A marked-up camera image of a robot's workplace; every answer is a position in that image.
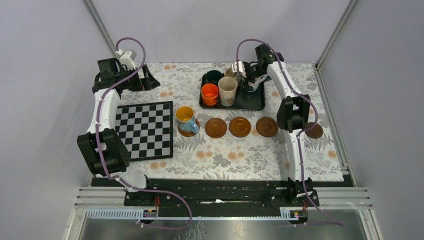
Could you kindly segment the brown wooden coaster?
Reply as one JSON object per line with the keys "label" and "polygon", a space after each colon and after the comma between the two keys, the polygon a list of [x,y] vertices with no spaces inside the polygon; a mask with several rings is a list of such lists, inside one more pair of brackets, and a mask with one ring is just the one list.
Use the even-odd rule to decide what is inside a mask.
{"label": "brown wooden coaster", "polygon": [[227,133],[228,126],[221,118],[211,118],[206,122],[204,129],[209,137],[219,139]]}
{"label": "brown wooden coaster", "polygon": [[270,138],[279,131],[278,123],[270,117],[262,117],[256,122],[256,131],[263,137]]}
{"label": "brown wooden coaster", "polygon": [[250,134],[251,123],[244,117],[235,117],[229,123],[230,133],[237,138],[244,138]]}
{"label": "brown wooden coaster", "polygon": [[178,122],[178,132],[184,137],[193,137],[200,132],[200,123],[197,119]]}

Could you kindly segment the blue mug yellow inside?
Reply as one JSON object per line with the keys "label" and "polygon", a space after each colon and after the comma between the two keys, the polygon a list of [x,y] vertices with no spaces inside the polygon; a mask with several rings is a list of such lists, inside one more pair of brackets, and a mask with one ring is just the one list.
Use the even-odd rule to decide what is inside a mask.
{"label": "blue mug yellow inside", "polygon": [[181,106],[176,110],[175,114],[176,120],[177,120],[177,126],[179,125],[179,121],[185,122],[185,121],[194,121],[196,119],[194,110],[189,106]]}

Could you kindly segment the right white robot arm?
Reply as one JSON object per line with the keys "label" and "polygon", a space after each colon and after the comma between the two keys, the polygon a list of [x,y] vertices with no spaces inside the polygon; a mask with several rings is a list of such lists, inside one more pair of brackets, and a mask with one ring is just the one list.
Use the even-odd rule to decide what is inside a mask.
{"label": "right white robot arm", "polygon": [[235,62],[233,70],[241,77],[241,86],[248,92],[269,77],[275,84],[281,97],[276,121],[283,131],[290,170],[288,174],[287,201],[299,206],[306,200],[313,199],[314,189],[309,174],[306,172],[305,135],[309,110],[314,109],[309,95],[295,86],[290,77],[283,57],[267,43],[260,41],[255,48],[257,63],[255,65]]}

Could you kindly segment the dark wooden coaster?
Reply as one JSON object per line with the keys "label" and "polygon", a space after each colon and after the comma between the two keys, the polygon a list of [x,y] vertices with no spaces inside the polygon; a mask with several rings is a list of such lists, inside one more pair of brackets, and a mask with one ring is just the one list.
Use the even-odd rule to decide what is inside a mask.
{"label": "dark wooden coaster", "polygon": [[314,127],[312,127],[314,125],[313,122],[308,122],[305,125],[305,128],[308,129],[305,134],[311,138],[311,139],[319,139],[323,136],[324,134],[324,130],[323,128],[317,123]]}

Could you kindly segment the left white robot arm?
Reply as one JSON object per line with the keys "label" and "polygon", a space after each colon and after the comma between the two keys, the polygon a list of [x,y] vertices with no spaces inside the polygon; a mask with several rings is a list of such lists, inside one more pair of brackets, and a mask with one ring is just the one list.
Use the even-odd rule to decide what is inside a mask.
{"label": "left white robot arm", "polygon": [[94,176],[117,181],[148,206],[155,192],[148,187],[148,177],[130,166],[130,153],[115,129],[116,113],[123,91],[149,91],[160,83],[144,63],[130,68],[117,58],[107,58],[97,64],[99,72],[91,88],[95,100],[92,120],[86,133],[77,137],[77,146]]}

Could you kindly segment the white mug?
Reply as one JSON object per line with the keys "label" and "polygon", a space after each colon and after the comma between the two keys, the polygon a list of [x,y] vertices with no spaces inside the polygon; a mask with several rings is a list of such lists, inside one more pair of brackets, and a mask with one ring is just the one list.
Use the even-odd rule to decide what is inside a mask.
{"label": "white mug", "polygon": [[256,77],[256,78],[245,78],[246,80],[249,81],[249,85],[253,87],[253,91],[248,91],[248,92],[255,92],[259,85],[264,82],[267,79],[267,75],[262,75],[260,77]]}

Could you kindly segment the black serving tray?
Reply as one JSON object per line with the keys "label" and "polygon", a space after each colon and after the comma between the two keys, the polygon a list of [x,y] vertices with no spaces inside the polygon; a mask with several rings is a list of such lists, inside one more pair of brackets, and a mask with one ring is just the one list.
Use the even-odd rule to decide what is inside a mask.
{"label": "black serving tray", "polygon": [[[202,76],[201,88],[205,85],[205,74]],[[264,83],[260,83],[258,89],[255,92],[247,92],[241,88],[237,87],[235,100],[231,106],[223,106],[220,103],[220,97],[218,103],[214,106],[207,106],[202,101],[200,88],[200,97],[199,105],[205,109],[229,109],[229,110],[251,110],[251,111],[261,111],[265,108],[265,87]]]}

